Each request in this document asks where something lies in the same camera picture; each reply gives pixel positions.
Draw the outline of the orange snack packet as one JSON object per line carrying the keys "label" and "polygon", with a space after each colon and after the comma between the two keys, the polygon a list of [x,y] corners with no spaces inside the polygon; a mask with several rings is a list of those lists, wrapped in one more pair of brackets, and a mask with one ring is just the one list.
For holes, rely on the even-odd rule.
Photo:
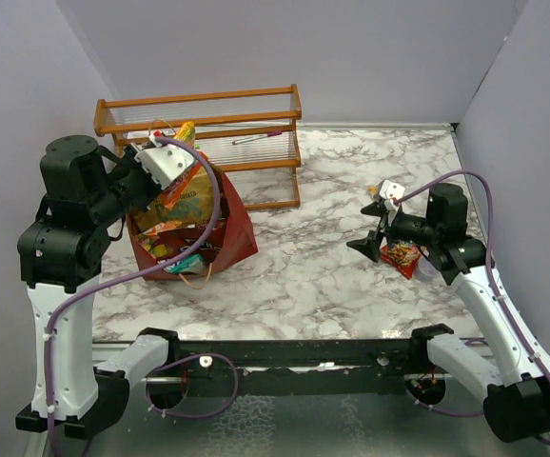
{"label": "orange snack packet", "polygon": [[163,261],[172,258],[176,254],[176,247],[165,240],[174,230],[179,229],[181,224],[176,221],[167,221],[156,224],[135,236],[141,247],[150,254],[156,261]]}

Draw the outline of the teal white snack pouch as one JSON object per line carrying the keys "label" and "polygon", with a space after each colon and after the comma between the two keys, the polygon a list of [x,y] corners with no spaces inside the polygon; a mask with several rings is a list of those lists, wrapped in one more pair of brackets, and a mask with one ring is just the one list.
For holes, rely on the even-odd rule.
{"label": "teal white snack pouch", "polygon": [[164,271],[168,274],[174,275],[186,275],[186,274],[200,274],[206,269],[206,261],[200,254],[194,253],[186,257],[185,259],[171,264],[164,268]]}

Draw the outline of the gold teal kettle chips bag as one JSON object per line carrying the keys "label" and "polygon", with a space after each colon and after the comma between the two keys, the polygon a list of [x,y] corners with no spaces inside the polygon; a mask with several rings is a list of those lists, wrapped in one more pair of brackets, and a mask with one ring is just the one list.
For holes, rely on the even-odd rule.
{"label": "gold teal kettle chips bag", "polygon": [[140,233],[157,234],[208,221],[213,202],[211,181],[199,169],[179,188],[158,196],[146,210],[135,209],[130,217]]}

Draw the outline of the red cookie snack packet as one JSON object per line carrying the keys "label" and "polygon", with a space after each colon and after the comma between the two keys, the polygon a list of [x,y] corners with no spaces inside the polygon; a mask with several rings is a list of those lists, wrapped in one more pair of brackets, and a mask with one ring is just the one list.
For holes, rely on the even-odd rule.
{"label": "red cookie snack packet", "polygon": [[422,258],[422,252],[417,245],[398,243],[392,248],[384,245],[380,249],[380,257],[388,265],[394,267],[405,279],[410,280]]}

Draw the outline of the Fox's fruit candy bag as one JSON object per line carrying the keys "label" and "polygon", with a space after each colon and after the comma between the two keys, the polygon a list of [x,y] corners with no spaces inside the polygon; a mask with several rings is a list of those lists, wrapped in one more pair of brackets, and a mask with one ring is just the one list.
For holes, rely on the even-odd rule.
{"label": "Fox's fruit candy bag", "polygon": [[[193,148],[195,146],[194,123],[192,121],[184,122],[173,138]],[[190,181],[202,169],[202,166],[192,154],[185,150],[173,145],[162,145],[161,148],[167,152],[168,161],[175,166],[177,176],[167,190],[161,194],[160,201],[165,208],[173,209]]]}

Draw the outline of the red Doritos chip bag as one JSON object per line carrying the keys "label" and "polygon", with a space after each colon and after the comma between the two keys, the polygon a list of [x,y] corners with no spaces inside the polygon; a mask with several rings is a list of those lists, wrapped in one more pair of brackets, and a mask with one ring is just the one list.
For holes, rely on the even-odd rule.
{"label": "red Doritos chip bag", "polygon": [[[193,245],[203,232],[203,228],[179,228],[161,232],[150,248],[151,255],[158,261],[173,258]],[[207,262],[213,261],[224,244],[225,232],[225,227],[214,228],[195,253]]]}

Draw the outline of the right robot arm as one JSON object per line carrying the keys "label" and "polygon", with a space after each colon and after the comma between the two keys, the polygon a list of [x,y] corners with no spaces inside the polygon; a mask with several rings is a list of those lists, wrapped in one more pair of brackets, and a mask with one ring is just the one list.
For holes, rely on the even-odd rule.
{"label": "right robot arm", "polygon": [[417,245],[444,282],[462,299],[478,324],[494,360],[488,362],[446,325],[413,330],[409,365],[419,372],[441,368],[480,403],[481,413],[503,442],[542,438],[550,432],[550,355],[522,321],[484,243],[467,234],[468,200],[460,186],[434,185],[423,217],[403,211],[402,185],[388,180],[376,188],[365,215],[379,217],[376,229],[348,247],[376,262],[383,248]]}

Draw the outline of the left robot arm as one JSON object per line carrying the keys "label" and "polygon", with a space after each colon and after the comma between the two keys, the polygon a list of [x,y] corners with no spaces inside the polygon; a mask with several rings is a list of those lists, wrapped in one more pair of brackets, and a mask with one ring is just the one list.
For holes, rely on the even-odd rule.
{"label": "left robot arm", "polygon": [[89,440],[123,416],[131,390],[155,370],[167,376],[181,362],[171,331],[145,329],[112,359],[94,364],[92,311],[108,228],[147,206],[160,186],[136,161],[86,135],[56,139],[40,161],[46,188],[32,225],[20,236],[21,279],[36,332],[33,398],[15,418],[25,431],[53,431]]}

